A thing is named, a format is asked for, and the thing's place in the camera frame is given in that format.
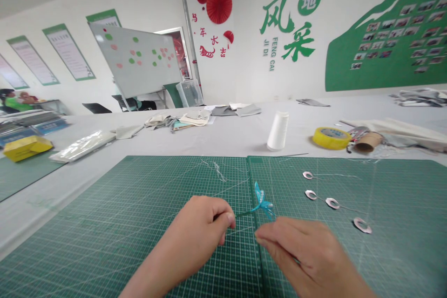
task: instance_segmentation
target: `clear plastic bag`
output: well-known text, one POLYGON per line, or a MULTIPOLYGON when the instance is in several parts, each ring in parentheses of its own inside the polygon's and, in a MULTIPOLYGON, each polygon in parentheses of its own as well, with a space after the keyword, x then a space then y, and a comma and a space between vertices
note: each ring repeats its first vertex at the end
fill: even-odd
POLYGON ((99 130, 76 141, 75 143, 70 144, 64 150, 59 151, 57 154, 51 155, 49 158, 57 162, 71 163, 109 143, 110 141, 114 140, 115 137, 116 134, 114 133, 99 130))

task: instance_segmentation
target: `white thread cone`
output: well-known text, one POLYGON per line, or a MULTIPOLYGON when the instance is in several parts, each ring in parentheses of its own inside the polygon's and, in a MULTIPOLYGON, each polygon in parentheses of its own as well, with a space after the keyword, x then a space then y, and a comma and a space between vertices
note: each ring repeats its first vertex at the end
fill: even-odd
POLYGON ((267 148, 271 151, 280 151, 285 146, 287 124, 289 123, 289 112, 276 112, 271 126, 267 148))

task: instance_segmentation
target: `green circle sticker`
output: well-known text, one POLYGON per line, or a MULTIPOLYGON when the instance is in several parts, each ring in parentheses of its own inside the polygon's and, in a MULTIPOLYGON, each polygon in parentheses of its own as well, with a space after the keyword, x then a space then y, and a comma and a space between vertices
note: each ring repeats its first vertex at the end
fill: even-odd
POLYGON ((298 1, 298 12, 302 16, 312 14, 315 9, 317 9, 321 0, 299 0, 298 1))

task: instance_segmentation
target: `white table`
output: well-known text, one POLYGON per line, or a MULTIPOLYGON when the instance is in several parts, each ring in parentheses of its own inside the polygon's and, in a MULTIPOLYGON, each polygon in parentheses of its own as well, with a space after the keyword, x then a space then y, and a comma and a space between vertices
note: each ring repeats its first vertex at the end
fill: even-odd
MULTIPOLYGON (((0 260, 25 239, 43 226, 56 212, 97 181, 127 155, 155 156, 282 156, 309 153, 313 157, 365 157, 348 154, 345 150, 331 151, 316 146, 311 141, 317 127, 336 127, 340 119, 396 120, 447 133, 447 109, 432 107, 400 107, 392 98, 384 95, 363 97, 339 97, 319 99, 331 107, 310 107, 296 101, 259 103, 262 113, 249 117, 218 117, 214 124, 192 127, 171 134, 167 128, 154 131, 143 129, 134 138, 114 141, 78 162, 67 164, 43 179, 28 186, 16 195, 0 203, 0 260), (266 148, 275 112, 290 112, 286 148, 272 153, 266 148), (36 197, 49 199, 54 211, 36 208, 27 203, 36 197)), ((183 115, 187 108, 145 111, 138 113, 112 113, 87 116, 67 116, 70 127, 49 134, 56 150, 94 131, 116 129, 119 126, 143 124, 159 113, 183 115)), ((417 149, 403 150, 390 159, 429 159, 447 166, 447 155, 428 155, 417 149)))

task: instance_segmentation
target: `green cutting mat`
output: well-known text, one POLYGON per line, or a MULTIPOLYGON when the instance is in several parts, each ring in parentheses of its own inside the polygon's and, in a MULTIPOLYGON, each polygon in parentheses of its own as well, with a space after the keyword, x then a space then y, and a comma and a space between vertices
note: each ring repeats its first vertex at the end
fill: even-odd
POLYGON ((0 202, 60 168, 63 163, 48 159, 55 151, 46 151, 20 162, 0 159, 0 202))
MULTIPOLYGON (((338 237, 367 283, 380 297, 445 297, 447 288, 447 169, 433 161, 338 158, 248 157, 252 180, 279 216, 325 222, 338 237), (317 176, 303 172, 357 176, 317 176), (320 198, 335 198, 333 210, 320 198), (366 220, 372 234, 352 220, 366 220)), ((267 222, 262 212, 257 220, 267 222)), ((295 291, 264 250, 267 297, 295 297, 295 291)))
MULTIPOLYGON (((128 156, 0 263, 0 297, 116 297, 191 196, 224 198, 241 213, 249 183, 245 158, 128 156)), ((254 227, 254 217, 238 219, 169 295, 261 296, 254 227)))

